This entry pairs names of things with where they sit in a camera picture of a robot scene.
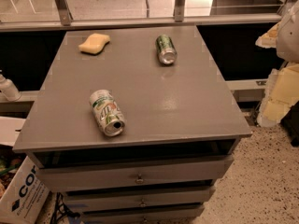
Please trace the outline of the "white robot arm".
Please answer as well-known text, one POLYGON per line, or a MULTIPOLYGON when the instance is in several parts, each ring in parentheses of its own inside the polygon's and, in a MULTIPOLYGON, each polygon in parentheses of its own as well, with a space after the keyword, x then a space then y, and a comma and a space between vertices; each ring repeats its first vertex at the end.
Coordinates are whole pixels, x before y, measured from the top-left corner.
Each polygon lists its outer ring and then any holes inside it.
POLYGON ((262 127, 280 123, 291 108, 299 102, 299 1, 262 36, 255 45, 275 48, 277 56, 287 65, 273 69, 268 76, 257 122, 262 127))

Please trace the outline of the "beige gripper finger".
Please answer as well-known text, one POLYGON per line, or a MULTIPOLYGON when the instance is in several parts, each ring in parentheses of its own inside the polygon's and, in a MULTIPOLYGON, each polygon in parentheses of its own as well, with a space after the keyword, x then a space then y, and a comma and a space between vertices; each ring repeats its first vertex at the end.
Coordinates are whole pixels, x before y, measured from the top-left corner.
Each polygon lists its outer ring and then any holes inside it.
POLYGON ((272 127, 281 122, 299 102, 299 64, 288 63, 281 70, 273 69, 266 81, 257 122, 272 127))
POLYGON ((276 47, 279 23, 271 27, 266 33, 259 36, 255 45, 261 48, 270 49, 276 47))

